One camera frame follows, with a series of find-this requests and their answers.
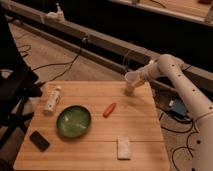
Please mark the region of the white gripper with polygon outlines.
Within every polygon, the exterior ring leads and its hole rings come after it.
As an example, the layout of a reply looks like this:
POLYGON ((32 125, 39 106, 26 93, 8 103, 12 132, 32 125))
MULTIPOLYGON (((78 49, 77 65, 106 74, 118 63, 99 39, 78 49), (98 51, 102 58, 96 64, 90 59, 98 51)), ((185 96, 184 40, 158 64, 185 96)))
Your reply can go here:
POLYGON ((134 74, 136 78, 133 81, 132 85, 134 87, 139 87, 143 85, 146 81, 152 81, 160 77, 161 71, 158 68, 158 63, 153 62, 134 71, 134 74))

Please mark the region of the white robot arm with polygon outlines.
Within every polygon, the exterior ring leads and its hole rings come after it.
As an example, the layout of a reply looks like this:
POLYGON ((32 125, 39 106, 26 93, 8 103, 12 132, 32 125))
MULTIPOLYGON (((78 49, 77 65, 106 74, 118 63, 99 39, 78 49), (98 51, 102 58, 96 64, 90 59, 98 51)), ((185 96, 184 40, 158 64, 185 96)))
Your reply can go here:
POLYGON ((209 100, 183 73, 184 62, 169 54, 134 71, 133 85, 167 77, 177 90, 199 131, 193 171, 213 171, 213 102, 209 100))

